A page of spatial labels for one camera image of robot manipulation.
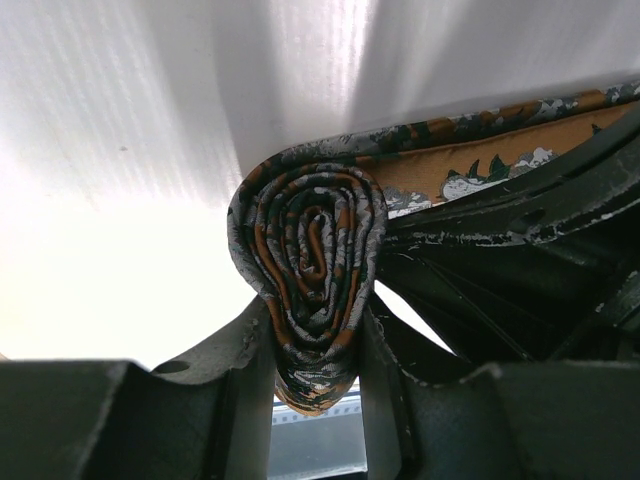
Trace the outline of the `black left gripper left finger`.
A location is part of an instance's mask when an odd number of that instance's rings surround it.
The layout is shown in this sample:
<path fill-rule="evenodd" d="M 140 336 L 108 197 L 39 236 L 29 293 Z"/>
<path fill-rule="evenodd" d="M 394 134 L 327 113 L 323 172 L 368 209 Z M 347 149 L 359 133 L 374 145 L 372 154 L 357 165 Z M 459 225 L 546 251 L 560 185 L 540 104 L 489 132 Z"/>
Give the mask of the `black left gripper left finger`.
<path fill-rule="evenodd" d="M 131 361 L 5 361 L 5 479 L 263 479 L 274 390 L 269 313 L 146 370 Z"/>

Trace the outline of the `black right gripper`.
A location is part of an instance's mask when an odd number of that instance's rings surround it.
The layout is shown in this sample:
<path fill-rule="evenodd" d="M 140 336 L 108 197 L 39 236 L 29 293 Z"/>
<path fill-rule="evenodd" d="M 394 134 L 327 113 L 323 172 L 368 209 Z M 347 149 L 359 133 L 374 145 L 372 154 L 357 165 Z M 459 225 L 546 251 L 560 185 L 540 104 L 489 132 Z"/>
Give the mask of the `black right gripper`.
<path fill-rule="evenodd" d="M 392 220 L 378 277 L 471 363 L 630 358 L 639 110 L 513 180 Z"/>

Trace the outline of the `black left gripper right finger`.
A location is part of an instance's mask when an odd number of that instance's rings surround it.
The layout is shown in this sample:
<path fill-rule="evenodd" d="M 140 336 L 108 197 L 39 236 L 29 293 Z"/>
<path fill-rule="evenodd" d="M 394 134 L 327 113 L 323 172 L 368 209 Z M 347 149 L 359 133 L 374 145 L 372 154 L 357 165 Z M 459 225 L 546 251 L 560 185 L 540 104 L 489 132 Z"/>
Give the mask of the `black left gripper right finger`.
<path fill-rule="evenodd" d="M 372 479 L 635 479 L 639 366 L 472 366 L 398 319 L 365 315 L 360 388 Z"/>

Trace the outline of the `orange grey patterned tie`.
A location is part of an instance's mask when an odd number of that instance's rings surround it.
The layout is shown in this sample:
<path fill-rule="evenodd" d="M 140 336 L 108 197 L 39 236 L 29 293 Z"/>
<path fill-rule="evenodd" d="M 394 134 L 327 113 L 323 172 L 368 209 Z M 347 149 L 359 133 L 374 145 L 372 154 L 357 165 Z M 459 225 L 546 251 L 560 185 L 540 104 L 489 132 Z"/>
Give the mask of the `orange grey patterned tie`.
<path fill-rule="evenodd" d="M 255 167 L 231 200 L 227 238 L 269 313 L 276 396 L 317 416 L 359 376 L 392 220 L 526 174 L 633 108 L 637 81 L 313 141 Z"/>

